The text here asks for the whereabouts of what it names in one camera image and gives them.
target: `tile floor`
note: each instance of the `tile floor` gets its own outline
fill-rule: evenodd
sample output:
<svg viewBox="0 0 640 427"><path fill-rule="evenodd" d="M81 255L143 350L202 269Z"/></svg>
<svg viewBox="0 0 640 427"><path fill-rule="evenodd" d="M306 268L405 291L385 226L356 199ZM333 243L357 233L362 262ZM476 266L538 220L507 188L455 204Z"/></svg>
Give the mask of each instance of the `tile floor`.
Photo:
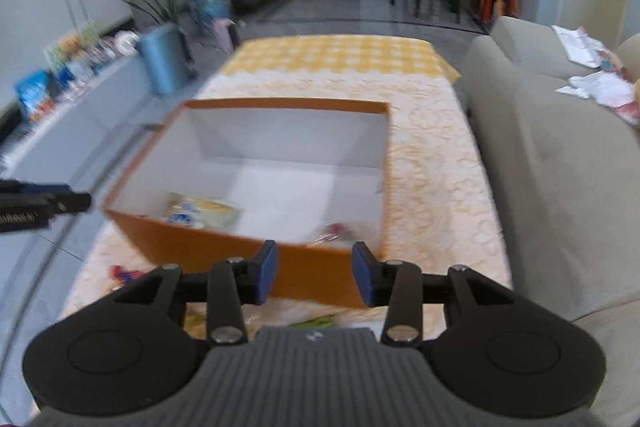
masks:
<svg viewBox="0 0 640 427"><path fill-rule="evenodd" d="M416 20L405 0L398 0L395 7L390 7L388 0L278 0L246 17L240 33L244 40L305 34L411 37L431 42L436 51L456 66L481 30L467 15L458 26L453 15L442 10L438 2L429 13L429 4L428 0L423 1L425 13ZM4 286L22 292L21 296L32 290L30 298L10 302L4 301L7 290L0 290L0 423L23 425L30 416L32 402L22 379L22 354L29 341L59 316L66 294L106 221L99 210L102 200L151 132L143 125L160 123L182 100L191 98L225 58L197 42L193 43L192 51L200 73L198 78L172 96L150 97L135 118L113 137L107 149L100 152L101 158L90 167L97 171L85 172L74 183L76 190L92 191L94 209L82 216L58 218L52 229L34 234L33 248L19 260L19 277L11 279L4 274L0 260L0 282L3 277L8 278ZM55 244L54 238L60 237L61 231L65 231L64 239ZM2 320L10 315L7 311L11 306L17 307L14 312L20 312L19 323Z"/></svg>

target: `cardboard box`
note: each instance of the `cardboard box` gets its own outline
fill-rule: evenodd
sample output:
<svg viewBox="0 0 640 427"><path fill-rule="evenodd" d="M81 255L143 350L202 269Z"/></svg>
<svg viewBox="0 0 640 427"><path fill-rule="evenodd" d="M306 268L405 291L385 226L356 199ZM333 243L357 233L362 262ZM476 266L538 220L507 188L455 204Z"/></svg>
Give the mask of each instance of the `cardboard box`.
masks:
<svg viewBox="0 0 640 427"><path fill-rule="evenodd" d="M330 223L365 223L384 244L387 104L316 98L190 100L126 169L104 211L155 264L206 271L251 257L265 239L280 259L272 296L362 307L351 251L308 246ZM161 220L171 192L233 204L232 233Z"/></svg>

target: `blue trash can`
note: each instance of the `blue trash can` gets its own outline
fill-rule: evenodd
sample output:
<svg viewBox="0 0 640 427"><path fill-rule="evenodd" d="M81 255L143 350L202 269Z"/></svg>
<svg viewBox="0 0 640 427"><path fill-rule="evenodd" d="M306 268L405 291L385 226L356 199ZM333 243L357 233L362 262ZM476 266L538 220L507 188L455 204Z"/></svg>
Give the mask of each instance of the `blue trash can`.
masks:
<svg viewBox="0 0 640 427"><path fill-rule="evenodd" d="M140 37L137 49L151 79L151 91L164 96L176 92L189 80L189 69L173 23L157 26Z"/></svg>

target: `sofa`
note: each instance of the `sofa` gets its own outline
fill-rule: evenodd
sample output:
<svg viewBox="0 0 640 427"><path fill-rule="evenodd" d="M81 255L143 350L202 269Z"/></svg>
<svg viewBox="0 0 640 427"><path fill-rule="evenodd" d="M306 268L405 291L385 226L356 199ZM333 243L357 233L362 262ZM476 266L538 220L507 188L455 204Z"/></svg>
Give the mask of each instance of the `sofa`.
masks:
<svg viewBox="0 0 640 427"><path fill-rule="evenodd" d="M616 53L640 78L640 35ZM592 100L556 93L573 75L553 30L512 18L471 45L465 96L516 292L588 331L607 358L592 406L640 419L640 135Z"/></svg>

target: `coffee table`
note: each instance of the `coffee table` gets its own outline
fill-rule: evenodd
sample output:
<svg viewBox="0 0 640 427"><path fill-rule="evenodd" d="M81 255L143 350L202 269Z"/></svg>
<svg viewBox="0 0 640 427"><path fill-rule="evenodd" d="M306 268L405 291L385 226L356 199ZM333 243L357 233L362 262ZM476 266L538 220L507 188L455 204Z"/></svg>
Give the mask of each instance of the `coffee table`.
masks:
<svg viewBox="0 0 640 427"><path fill-rule="evenodd" d="M510 271L484 168L451 83L458 77L425 41L385 36L299 36L243 44L197 98L308 96L378 100L392 107L390 216L385 259L446 273L466 264L510 286ZM108 267L153 268L113 224L80 272L65 315L113 285ZM270 299L245 307L252 329L334 314L339 325L382 327L384 309L344 309ZM425 337L444 330L440 307L424 307Z"/></svg>

